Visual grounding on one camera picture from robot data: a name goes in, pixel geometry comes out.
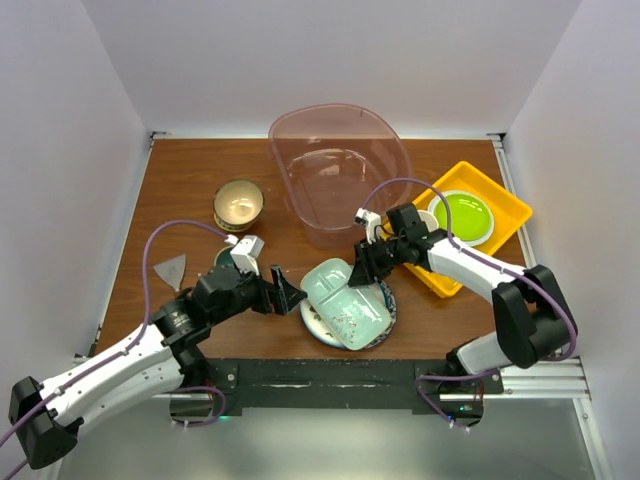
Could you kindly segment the pale green divided dish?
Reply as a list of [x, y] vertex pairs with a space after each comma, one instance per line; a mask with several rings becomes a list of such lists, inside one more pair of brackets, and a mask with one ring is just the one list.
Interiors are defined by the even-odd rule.
[[352, 268], [342, 259], [331, 258], [310, 270], [301, 280], [301, 289], [308, 295], [306, 300], [342, 343], [347, 320], [345, 307], [353, 298], [353, 290], [357, 289], [348, 286]]

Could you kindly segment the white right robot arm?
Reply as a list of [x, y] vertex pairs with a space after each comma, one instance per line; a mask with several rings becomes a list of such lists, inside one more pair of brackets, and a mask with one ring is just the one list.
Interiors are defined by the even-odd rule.
[[386, 278], [400, 264], [410, 264], [451, 278], [492, 307], [495, 329], [452, 350], [445, 379], [459, 393], [481, 377], [514, 365], [527, 369], [541, 360], [562, 361], [577, 343], [577, 327], [553, 272], [537, 265], [526, 269], [499, 261], [468, 246], [450, 231], [431, 230], [413, 204], [387, 213], [392, 233], [382, 237], [378, 214], [361, 208], [355, 223], [366, 237], [355, 244], [352, 287]]

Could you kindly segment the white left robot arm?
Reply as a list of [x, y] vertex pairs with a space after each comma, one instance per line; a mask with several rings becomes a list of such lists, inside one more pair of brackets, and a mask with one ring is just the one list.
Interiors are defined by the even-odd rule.
[[230, 265], [213, 268], [123, 340], [58, 376], [28, 376], [11, 391], [10, 430], [34, 470], [67, 455], [81, 433], [156, 394], [196, 392], [209, 374], [198, 345], [214, 326], [247, 310], [286, 315], [306, 299], [278, 266], [271, 280]]

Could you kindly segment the watermelon pattern plate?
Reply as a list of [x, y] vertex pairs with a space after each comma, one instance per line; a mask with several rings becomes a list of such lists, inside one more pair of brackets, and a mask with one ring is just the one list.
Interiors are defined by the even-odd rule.
[[299, 308], [302, 321], [314, 338], [333, 348], [345, 349], [344, 344], [330, 331], [308, 300], [303, 300]]

